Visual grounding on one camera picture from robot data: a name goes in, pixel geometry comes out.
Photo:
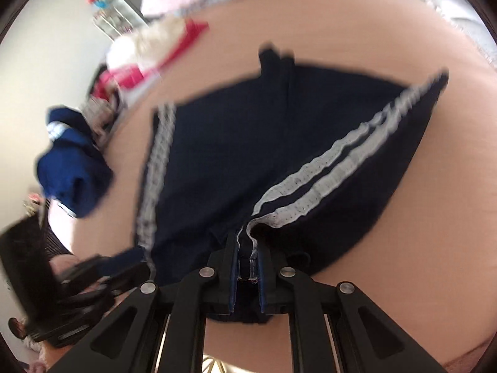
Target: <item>bed sheet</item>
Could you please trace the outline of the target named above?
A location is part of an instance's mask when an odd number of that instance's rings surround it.
[[[74,253],[113,255],[132,245],[154,108],[256,73],[262,43],[407,84],[447,67],[449,86],[384,214],[316,279],[356,283],[442,364],[488,340],[497,328],[497,74],[469,38],[420,0],[237,0],[194,19],[210,32],[120,125],[106,151],[114,183],[76,223]],[[205,353],[287,373],[288,321],[209,321]]]

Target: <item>white wall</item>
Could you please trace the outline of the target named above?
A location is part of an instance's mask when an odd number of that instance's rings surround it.
[[[83,102],[110,47],[92,14],[86,0],[29,0],[0,43],[0,229],[23,216],[23,199],[37,187],[35,159],[49,143],[46,109]],[[0,332],[17,358],[29,362],[33,354],[7,327],[21,311],[2,273]]]

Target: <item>blue garment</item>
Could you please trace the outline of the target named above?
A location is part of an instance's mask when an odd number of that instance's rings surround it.
[[[38,160],[38,180],[46,197],[55,197],[76,217],[84,217],[109,188],[112,170],[80,112],[51,108],[47,127],[53,144]]]

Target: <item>red cloth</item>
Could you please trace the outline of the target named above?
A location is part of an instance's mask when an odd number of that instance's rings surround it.
[[[160,66],[144,73],[142,73],[136,65],[122,67],[112,71],[106,70],[100,75],[100,78],[95,83],[92,95],[97,98],[109,100],[108,92],[112,91],[115,86],[124,89],[136,87],[151,74],[164,70],[167,66],[172,64],[178,57],[187,51],[208,28],[209,24],[206,22],[197,23],[192,19],[187,19],[185,34],[178,42],[176,48],[172,50],[170,55],[166,57]]]

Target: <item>silver screw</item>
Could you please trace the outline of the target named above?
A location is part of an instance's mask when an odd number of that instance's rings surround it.
[[[344,282],[340,285],[340,291],[345,294],[351,294],[354,293],[355,287],[352,283],[350,282]]]
[[[140,286],[140,291],[143,294],[150,294],[155,292],[156,286],[152,282],[145,282],[143,285]]]
[[[199,272],[200,276],[202,276],[203,278],[211,278],[212,276],[214,276],[214,273],[216,273],[216,271],[209,267],[202,268]]]
[[[285,278],[293,278],[295,276],[295,269],[290,266],[285,266],[285,268],[281,268],[280,274]]]

